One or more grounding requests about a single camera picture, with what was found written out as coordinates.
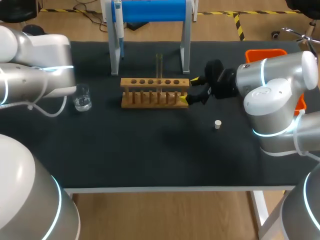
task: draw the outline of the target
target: table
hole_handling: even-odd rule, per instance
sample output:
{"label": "table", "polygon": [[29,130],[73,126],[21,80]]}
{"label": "table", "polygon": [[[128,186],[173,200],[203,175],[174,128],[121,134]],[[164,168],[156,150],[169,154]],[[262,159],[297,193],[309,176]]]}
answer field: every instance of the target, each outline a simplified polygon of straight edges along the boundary
{"label": "table", "polygon": [[[192,42],[190,79],[206,62],[221,59],[226,68],[245,62],[248,49],[300,49],[295,42]],[[121,109],[120,77],[154,78],[156,53],[163,54],[163,77],[181,74],[178,42],[127,42],[120,76],[111,76],[108,45],[73,42],[77,83],[89,84],[92,109],[68,106],[57,118],[26,107],[0,111],[0,134],[24,144],[69,193],[142,191],[253,191],[262,225],[268,211],[261,190],[291,190],[317,164],[297,154],[262,153],[240,97],[189,109]],[[201,89],[191,87],[195,93]],[[49,112],[62,100],[43,99]],[[306,112],[319,111],[319,89],[305,93]],[[213,131],[215,120],[222,126]]]}

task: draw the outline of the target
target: yellow black caution tape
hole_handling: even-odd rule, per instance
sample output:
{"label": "yellow black caution tape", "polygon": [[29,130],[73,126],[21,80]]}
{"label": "yellow black caution tape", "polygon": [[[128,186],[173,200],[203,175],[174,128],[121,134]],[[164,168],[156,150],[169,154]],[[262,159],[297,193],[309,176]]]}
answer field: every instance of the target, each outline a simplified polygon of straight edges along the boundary
{"label": "yellow black caution tape", "polygon": [[73,9],[41,9],[44,13],[84,13],[84,14],[102,14],[101,11],[84,11],[84,10],[73,10]]}
{"label": "yellow black caution tape", "polygon": [[301,14],[300,11],[202,11],[198,15],[233,15],[233,14]]}
{"label": "yellow black caution tape", "polygon": [[[45,13],[84,13],[84,14],[101,14],[101,11],[84,11],[74,9],[41,9]],[[300,11],[202,11],[198,15],[233,15],[233,14],[300,14]]]}
{"label": "yellow black caution tape", "polygon": [[233,19],[234,19],[234,22],[235,22],[236,29],[238,31],[238,35],[239,35],[240,41],[245,41],[246,38],[245,38],[245,35],[244,35],[244,31],[242,30],[242,27],[241,27],[241,24],[240,24],[240,18],[239,18],[240,15],[234,13],[232,16],[233,16]]}

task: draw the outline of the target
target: small glass cup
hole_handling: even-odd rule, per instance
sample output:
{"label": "small glass cup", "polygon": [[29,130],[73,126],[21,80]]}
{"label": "small glass cup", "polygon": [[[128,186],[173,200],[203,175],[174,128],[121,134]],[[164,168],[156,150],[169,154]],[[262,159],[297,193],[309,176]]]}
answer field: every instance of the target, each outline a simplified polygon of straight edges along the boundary
{"label": "small glass cup", "polygon": [[75,109],[79,112],[88,111],[92,107],[89,86],[87,84],[77,84],[73,94]]}

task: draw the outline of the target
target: chair wheel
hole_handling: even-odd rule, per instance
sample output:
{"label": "chair wheel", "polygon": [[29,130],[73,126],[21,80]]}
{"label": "chair wheel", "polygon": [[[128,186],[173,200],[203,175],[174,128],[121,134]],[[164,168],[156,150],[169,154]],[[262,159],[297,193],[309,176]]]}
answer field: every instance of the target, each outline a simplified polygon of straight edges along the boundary
{"label": "chair wheel", "polygon": [[279,37],[279,34],[280,34],[280,31],[273,31],[273,32],[271,33],[271,37],[272,37],[273,39],[277,39],[277,38]]}

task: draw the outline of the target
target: black cable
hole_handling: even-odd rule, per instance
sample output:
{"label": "black cable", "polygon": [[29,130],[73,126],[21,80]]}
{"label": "black cable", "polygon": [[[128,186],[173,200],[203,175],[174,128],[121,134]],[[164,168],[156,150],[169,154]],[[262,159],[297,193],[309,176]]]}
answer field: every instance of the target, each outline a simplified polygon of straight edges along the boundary
{"label": "black cable", "polygon": [[[84,9],[85,11],[87,12],[87,5],[86,4],[91,4],[91,3],[94,3],[96,2],[97,0],[92,0],[92,1],[88,1],[88,2],[80,2],[79,0],[75,0],[78,4],[76,4],[74,7],[73,7],[73,10],[78,10],[79,9],[77,8],[78,6],[84,6]],[[106,30],[103,30],[102,29],[102,26],[104,27],[107,27],[106,24],[103,23],[103,21],[101,20],[101,18],[99,16],[96,15],[96,13],[92,13],[92,16],[94,16],[95,18],[99,19],[99,22],[96,22],[94,21],[90,16],[88,16],[86,13],[82,12],[82,15],[85,16],[86,18],[88,18],[93,24],[99,24],[99,30],[101,32],[104,32],[104,33],[107,33],[108,31]]]}

